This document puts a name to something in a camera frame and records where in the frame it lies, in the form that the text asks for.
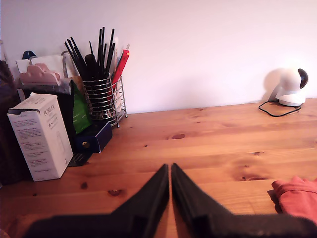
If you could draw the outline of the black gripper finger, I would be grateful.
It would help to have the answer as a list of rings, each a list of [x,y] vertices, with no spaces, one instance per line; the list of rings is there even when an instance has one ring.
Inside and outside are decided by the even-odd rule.
[[[168,165],[163,164],[136,194],[112,212],[112,237],[152,238],[168,201]]]
[[[171,166],[172,194],[189,232],[195,238],[226,238],[218,225],[232,216],[201,190],[177,163]]]

